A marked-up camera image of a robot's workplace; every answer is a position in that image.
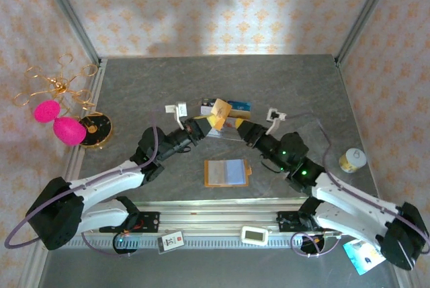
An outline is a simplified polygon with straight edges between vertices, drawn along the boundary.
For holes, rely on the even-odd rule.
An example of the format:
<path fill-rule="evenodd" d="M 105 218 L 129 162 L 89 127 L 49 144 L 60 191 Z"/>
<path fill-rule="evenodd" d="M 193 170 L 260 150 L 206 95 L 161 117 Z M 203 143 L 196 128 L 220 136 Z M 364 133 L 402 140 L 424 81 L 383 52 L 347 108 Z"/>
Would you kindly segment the clear acrylic card stand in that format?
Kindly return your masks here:
<path fill-rule="evenodd" d="M 222 127 L 221 130 L 211 129 L 208 137 L 223 138 L 226 140 L 240 140 L 240 136 L 235 129 L 225 129 Z"/>

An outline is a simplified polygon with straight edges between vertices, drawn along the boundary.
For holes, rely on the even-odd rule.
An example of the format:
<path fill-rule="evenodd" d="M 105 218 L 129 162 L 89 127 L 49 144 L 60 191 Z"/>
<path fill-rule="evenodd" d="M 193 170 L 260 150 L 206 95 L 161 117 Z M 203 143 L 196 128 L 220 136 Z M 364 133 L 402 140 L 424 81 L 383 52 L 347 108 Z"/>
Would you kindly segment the aluminium frame post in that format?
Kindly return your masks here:
<path fill-rule="evenodd" d="M 101 62 L 101 58 L 99 57 L 76 11 L 74 10 L 72 3 L 69 0 L 55 0 L 55 1 L 57 5 L 60 7 L 64 16 L 66 17 L 71 28 L 75 32 L 78 40 L 80 41 L 88 57 L 91 59 L 93 63 L 99 64 Z"/>
<path fill-rule="evenodd" d="M 375 11 L 378 3 L 379 0 L 365 0 L 365 3 L 363 4 L 363 7 L 361 8 L 349 33 L 347 34 L 346 39 L 342 43 L 339 52 L 334 57 L 335 65 L 337 68 L 340 68 L 341 65 L 347 59 L 349 53 L 352 51 L 354 44 L 356 43 L 363 29 L 365 28 L 371 15 Z"/>

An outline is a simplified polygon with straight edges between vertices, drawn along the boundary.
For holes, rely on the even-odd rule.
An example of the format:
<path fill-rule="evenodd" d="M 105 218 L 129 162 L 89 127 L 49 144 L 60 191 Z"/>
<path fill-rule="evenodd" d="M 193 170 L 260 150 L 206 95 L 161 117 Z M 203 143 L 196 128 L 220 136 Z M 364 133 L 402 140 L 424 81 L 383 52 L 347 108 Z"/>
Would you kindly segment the orange leather card holder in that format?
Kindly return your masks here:
<path fill-rule="evenodd" d="M 246 159 L 206 160 L 204 186 L 208 188 L 247 187 L 252 169 Z"/>

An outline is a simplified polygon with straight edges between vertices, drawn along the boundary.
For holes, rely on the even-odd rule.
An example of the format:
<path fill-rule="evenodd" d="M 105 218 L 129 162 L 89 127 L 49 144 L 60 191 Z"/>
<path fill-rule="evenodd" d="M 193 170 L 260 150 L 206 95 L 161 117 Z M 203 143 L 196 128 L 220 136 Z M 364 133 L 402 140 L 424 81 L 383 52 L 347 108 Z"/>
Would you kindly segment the white digital timer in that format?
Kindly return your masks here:
<path fill-rule="evenodd" d="M 264 228 L 243 226 L 240 235 L 241 242 L 257 246 L 266 246 L 269 239 L 269 231 Z"/>

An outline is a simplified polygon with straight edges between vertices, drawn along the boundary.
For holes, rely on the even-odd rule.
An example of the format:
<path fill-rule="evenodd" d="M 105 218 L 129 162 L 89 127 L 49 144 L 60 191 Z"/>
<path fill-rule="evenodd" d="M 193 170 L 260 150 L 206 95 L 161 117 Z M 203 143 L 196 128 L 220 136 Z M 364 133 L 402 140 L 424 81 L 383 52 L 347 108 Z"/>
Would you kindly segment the tan gold card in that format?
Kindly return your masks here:
<path fill-rule="evenodd" d="M 225 102 L 224 100 L 217 99 L 214 102 L 214 105 L 211 109 L 211 114 L 214 116 L 213 128 L 215 130 L 222 129 L 231 109 L 232 109 L 232 105 Z"/>

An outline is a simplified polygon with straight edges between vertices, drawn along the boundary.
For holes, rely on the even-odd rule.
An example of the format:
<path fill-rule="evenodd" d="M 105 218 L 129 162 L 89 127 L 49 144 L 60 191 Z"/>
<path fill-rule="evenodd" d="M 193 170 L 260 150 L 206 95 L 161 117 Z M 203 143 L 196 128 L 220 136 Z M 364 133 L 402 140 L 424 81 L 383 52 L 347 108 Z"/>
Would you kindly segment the patterned backdrop cloth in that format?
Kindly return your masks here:
<path fill-rule="evenodd" d="M 69 0 L 97 53 L 337 55 L 366 0 Z M 69 149 L 13 104 L 31 66 L 90 62 L 55 0 L 0 0 L 0 288 L 17 288 L 29 250 L 4 239 Z M 430 226 L 430 0 L 380 0 L 342 64 L 384 198 L 410 199 Z"/>

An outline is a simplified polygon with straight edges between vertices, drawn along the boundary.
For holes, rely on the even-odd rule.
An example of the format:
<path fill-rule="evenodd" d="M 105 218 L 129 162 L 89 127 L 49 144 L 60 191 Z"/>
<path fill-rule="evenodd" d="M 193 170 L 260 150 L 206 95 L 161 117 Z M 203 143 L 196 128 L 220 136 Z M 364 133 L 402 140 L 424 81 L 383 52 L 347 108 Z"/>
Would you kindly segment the blue toothbrush package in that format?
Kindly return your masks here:
<path fill-rule="evenodd" d="M 347 242 L 343 249 L 358 275 L 367 273 L 386 260 L 379 250 L 363 240 L 354 239 Z"/>

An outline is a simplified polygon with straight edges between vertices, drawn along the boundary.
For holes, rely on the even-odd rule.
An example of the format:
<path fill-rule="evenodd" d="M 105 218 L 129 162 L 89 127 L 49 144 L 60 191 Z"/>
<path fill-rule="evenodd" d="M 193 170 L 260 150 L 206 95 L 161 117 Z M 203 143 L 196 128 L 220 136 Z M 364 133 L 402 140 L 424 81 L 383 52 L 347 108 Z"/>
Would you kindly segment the white number label card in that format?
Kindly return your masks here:
<path fill-rule="evenodd" d="M 157 238 L 159 254 L 177 250 L 185 246 L 182 231 L 170 232 Z"/>

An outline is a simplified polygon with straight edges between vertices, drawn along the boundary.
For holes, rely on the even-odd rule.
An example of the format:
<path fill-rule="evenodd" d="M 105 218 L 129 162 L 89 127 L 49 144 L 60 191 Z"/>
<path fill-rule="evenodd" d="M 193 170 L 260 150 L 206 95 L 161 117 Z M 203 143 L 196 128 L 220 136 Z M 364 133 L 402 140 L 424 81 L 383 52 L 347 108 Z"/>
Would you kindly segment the aluminium table side rail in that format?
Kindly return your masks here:
<path fill-rule="evenodd" d="M 347 95 L 347 99 L 349 102 L 349 106 L 351 108 L 351 112 L 353 115 L 354 124 L 355 124 L 355 127 L 357 129 L 358 141 L 356 142 L 357 144 L 355 145 L 355 147 L 358 147 L 360 150 L 365 150 L 365 148 L 363 146 L 363 142 L 362 142 L 363 138 L 361 137 L 361 132 L 359 129 L 357 116 L 353 110 L 353 101 L 351 100 L 351 96 L 350 96 L 349 91 L 347 89 L 346 78 L 343 76 L 343 73 L 342 73 L 339 65 L 336 65 L 336 69 L 337 69 L 337 72 L 339 73 L 340 79 L 342 80 L 342 83 L 343 83 L 343 86 L 345 89 L 345 93 Z M 360 171 L 357 172 L 357 174 L 358 174 L 357 177 L 353 177 L 353 186 L 360 188 L 362 191 L 365 191 L 366 193 L 369 193 L 370 195 L 379 199 L 378 187 L 375 183 L 375 180 L 374 180 L 373 174 L 372 174 L 372 170 L 370 168 L 370 158 L 368 155 L 366 155 L 366 157 L 367 157 L 366 165 L 364 167 L 362 167 L 360 169 Z"/>
<path fill-rule="evenodd" d="M 99 94 L 101 91 L 101 82 L 104 78 L 105 73 L 105 62 L 102 62 L 101 64 L 97 64 L 99 67 L 99 72 L 97 76 L 92 78 L 80 78 L 78 80 L 73 81 L 73 89 L 74 90 L 80 90 L 80 89 L 89 89 L 93 93 L 93 102 L 95 104 L 95 110 L 97 109 L 97 102 L 99 99 Z M 69 77 L 71 75 L 75 75 L 77 73 L 69 73 L 65 76 Z M 63 115 L 63 111 L 60 111 L 60 117 L 71 117 L 75 120 L 79 121 L 80 118 L 85 117 L 86 111 L 83 111 L 76 103 L 72 103 L 72 101 L 69 99 L 67 101 L 67 104 L 71 106 L 72 111 L 70 113 L 67 113 L 66 115 Z M 86 151 L 86 149 L 94 149 L 94 148 L 84 148 L 82 146 L 76 145 L 71 150 L 71 154 L 69 157 L 69 162 L 67 165 L 67 169 L 65 171 L 65 179 L 68 181 L 72 181 L 73 179 L 77 179 L 79 176 L 79 171 L 81 170 L 81 165 L 83 161 L 83 155 Z"/>

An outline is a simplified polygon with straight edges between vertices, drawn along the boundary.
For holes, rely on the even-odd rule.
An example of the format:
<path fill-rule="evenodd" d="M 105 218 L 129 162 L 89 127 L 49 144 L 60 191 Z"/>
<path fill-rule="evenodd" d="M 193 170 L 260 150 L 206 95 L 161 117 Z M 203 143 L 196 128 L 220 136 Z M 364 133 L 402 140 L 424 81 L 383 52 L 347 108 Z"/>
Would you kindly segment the pink oval sponge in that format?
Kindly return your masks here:
<path fill-rule="evenodd" d="M 57 138 L 68 146 L 79 145 L 87 134 L 86 128 L 71 117 L 56 118 L 53 130 Z"/>

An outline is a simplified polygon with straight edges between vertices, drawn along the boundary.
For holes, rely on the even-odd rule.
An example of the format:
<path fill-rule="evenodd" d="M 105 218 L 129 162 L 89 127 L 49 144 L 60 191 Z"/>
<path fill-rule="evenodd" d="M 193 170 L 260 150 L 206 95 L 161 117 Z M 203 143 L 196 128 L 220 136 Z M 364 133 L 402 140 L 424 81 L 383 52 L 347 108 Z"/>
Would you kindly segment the black gold round plate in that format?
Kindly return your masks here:
<path fill-rule="evenodd" d="M 86 136 L 80 143 L 84 148 L 102 149 L 113 133 L 112 121 L 103 113 L 90 113 L 80 118 L 79 123 L 86 129 Z"/>

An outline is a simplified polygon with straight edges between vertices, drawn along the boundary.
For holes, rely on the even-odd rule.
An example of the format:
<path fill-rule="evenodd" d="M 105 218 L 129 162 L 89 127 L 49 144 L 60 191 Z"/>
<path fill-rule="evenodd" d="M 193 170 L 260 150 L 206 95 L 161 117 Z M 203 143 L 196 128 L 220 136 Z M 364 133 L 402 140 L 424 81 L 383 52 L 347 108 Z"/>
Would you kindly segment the pink round sponge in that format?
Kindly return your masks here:
<path fill-rule="evenodd" d="M 47 100 L 41 102 L 34 110 L 34 119 L 39 122 L 46 124 L 55 120 L 61 111 L 61 106 L 57 101 Z"/>

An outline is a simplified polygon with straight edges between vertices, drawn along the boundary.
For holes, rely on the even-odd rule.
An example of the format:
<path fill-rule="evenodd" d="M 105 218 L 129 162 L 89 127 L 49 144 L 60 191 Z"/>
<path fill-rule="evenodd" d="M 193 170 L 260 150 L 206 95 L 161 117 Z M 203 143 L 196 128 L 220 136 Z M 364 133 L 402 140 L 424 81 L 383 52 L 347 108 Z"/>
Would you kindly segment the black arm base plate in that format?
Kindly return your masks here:
<path fill-rule="evenodd" d="M 119 226 L 107 226 L 99 229 L 101 233 L 157 233 L 160 213 L 157 211 L 140 211 L 133 213 Z"/>
<path fill-rule="evenodd" d="M 276 222 L 280 232 L 339 233 L 336 230 L 321 227 L 311 215 L 299 211 L 279 211 Z"/>

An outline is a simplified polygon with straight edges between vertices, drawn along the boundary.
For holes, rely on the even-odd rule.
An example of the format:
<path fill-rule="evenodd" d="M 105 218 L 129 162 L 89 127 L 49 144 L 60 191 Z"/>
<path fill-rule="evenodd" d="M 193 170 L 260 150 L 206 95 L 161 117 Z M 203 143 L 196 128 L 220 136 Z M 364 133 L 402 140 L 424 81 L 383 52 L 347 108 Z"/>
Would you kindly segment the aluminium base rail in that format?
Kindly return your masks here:
<path fill-rule="evenodd" d="M 45 243 L 63 245 L 82 232 L 119 226 L 140 211 L 160 213 L 158 233 L 184 230 L 187 234 L 237 235 L 243 226 L 277 233 L 279 211 L 298 211 L 303 198 L 221 199 L 132 202 L 125 196 L 86 207 L 80 197 L 67 195 L 53 203 L 37 200 L 29 208 L 29 223 Z"/>

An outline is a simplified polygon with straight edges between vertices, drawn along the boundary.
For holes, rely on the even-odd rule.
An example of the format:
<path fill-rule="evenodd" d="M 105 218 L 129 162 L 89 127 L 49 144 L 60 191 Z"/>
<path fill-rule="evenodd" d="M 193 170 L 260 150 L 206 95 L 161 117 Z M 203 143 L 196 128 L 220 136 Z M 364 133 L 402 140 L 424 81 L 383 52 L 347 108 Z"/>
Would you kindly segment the grey metal shelf panel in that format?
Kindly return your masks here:
<path fill-rule="evenodd" d="M 49 253 L 39 288 L 398 288 L 398 282 L 387 262 L 358 275 L 341 247 L 321 258 L 290 249 L 148 249 L 118 258 L 85 248 Z"/>

